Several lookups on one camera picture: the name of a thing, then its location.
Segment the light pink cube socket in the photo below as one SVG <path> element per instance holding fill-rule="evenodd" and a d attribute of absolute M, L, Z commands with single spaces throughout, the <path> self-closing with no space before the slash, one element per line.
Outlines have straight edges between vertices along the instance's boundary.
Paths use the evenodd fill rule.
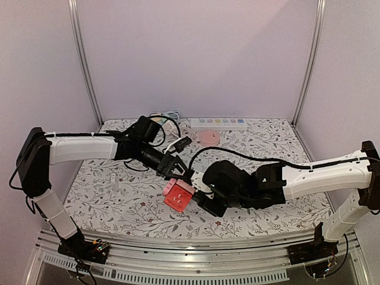
<path fill-rule="evenodd" d="M 176 184 L 192 195 L 195 193 L 195 189 L 191 185 L 187 184 L 186 182 L 184 182 L 181 179 L 178 179 L 176 181 Z"/>

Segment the red cube socket adapter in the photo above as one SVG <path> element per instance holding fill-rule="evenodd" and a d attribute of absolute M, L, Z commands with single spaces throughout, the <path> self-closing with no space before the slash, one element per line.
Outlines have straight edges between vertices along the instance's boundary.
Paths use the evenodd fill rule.
<path fill-rule="evenodd" d="M 174 185 L 165 196 L 164 203 L 171 209 L 182 213 L 189 204 L 194 191 L 189 191 L 182 186 Z"/>

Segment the pink plug adapter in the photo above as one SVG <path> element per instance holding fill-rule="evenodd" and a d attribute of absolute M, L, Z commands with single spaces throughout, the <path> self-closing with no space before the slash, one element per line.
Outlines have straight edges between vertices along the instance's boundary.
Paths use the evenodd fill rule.
<path fill-rule="evenodd" d="M 175 178 L 171 178 L 168 181 L 167 185 L 163 188 L 163 196 L 164 197 L 166 197 L 169 194 L 169 192 L 171 191 L 171 189 L 175 186 L 176 181 L 177 180 Z"/>

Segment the dark green cube socket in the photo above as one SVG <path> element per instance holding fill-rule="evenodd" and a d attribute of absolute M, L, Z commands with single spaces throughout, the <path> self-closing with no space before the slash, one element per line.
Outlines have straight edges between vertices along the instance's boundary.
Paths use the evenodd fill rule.
<path fill-rule="evenodd" d="M 192 199 L 197 203 L 197 205 L 211 214 L 214 217 L 223 217 L 227 207 L 224 202 L 219 199 L 210 199 L 203 192 L 197 192 Z"/>

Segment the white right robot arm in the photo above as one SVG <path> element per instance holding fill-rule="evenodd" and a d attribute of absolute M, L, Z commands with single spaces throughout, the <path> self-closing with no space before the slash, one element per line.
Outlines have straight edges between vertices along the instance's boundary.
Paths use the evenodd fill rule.
<path fill-rule="evenodd" d="M 307 246 L 307 254 L 319 259 L 365 214 L 379 209 L 379 154 L 372 141 L 359 150 L 330 160 L 303 165 L 282 159 L 260 159 L 262 166 L 248 173 L 228 160 L 211 164 L 205 172 L 194 170 L 189 181 L 216 207 L 262 210 L 296 198 L 340 189 L 351 189 L 338 210 L 322 222 L 321 236 Z"/>

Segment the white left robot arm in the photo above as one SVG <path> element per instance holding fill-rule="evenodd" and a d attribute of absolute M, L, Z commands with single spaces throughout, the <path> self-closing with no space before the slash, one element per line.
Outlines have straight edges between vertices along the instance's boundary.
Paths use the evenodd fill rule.
<path fill-rule="evenodd" d="M 33 200 L 66 249 L 76 258 L 82 258 L 88 253 L 88 244 L 52 191 L 50 166 L 88 159 L 134 159 L 167 181 L 175 178 L 189 182 L 193 171 L 181 158 L 170 151 L 161 152 L 152 145 L 160 129 L 161 125 L 146 116 L 140 116 L 122 132 L 48 134 L 35 127 L 17 157 L 12 177 L 19 177 L 19 190 Z"/>

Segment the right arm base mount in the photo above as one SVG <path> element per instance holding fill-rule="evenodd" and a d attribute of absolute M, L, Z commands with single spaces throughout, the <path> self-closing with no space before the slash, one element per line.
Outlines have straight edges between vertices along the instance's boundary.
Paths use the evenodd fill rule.
<path fill-rule="evenodd" d="M 313 240 L 287 247 L 287 256 L 292 265 L 326 258 L 338 253 L 338 241 L 327 242 L 322 234 L 323 222 L 314 230 Z"/>

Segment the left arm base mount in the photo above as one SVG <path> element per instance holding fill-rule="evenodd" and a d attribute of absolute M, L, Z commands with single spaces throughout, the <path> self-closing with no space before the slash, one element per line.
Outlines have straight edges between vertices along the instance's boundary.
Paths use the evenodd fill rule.
<path fill-rule="evenodd" d="M 74 234 L 66 239 L 56 232 L 60 240 L 58 252 L 77 260 L 105 264 L 110 251 L 110 243 L 102 239 L 85 240 L 82 231 L 77 225 L 75 226 Z"/>

